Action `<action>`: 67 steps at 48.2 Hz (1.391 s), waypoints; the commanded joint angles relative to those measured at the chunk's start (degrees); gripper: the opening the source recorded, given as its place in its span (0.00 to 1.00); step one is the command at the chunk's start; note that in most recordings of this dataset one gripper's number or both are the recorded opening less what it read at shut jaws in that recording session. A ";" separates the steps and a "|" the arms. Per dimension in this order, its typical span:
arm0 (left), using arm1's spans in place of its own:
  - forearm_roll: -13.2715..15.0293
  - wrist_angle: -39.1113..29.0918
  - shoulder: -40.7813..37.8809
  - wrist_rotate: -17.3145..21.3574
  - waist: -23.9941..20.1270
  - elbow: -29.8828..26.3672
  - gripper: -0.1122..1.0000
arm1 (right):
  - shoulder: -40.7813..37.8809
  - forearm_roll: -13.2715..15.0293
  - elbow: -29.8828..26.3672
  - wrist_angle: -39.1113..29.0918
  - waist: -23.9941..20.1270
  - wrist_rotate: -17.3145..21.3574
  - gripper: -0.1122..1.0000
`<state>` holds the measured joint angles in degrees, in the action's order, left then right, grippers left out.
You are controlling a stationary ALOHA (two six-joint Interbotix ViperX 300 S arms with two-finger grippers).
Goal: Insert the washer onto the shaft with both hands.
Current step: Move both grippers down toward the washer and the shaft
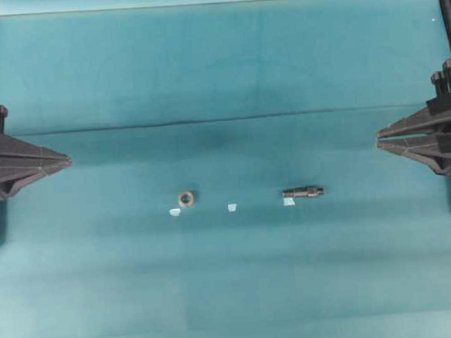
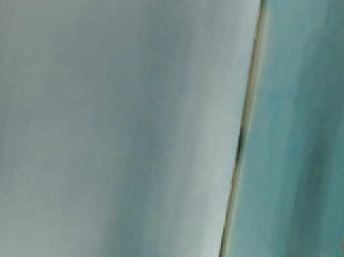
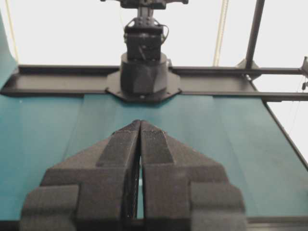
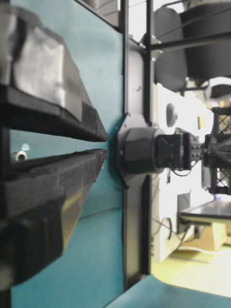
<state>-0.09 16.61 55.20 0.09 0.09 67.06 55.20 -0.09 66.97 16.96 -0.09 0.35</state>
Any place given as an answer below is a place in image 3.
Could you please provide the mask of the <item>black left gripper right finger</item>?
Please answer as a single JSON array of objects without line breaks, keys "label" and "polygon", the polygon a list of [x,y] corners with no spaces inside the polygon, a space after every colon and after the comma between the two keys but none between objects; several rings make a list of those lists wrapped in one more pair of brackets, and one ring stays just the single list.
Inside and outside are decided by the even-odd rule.
[{"label": "black left gripper right finger", "polygon": [[142,121],[145,228],[148,231],[244,231],[241,191],[224,166]]}]

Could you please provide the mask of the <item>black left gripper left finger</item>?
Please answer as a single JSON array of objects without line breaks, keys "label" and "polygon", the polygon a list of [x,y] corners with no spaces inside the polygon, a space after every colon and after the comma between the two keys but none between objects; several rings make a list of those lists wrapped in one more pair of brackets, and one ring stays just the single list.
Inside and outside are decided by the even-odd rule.
[{"label": "black left gripper left finger", "polygon": [[135,120],[48,168],[23,204],[22,231],[117,231],[136,216],[139,131]]}]

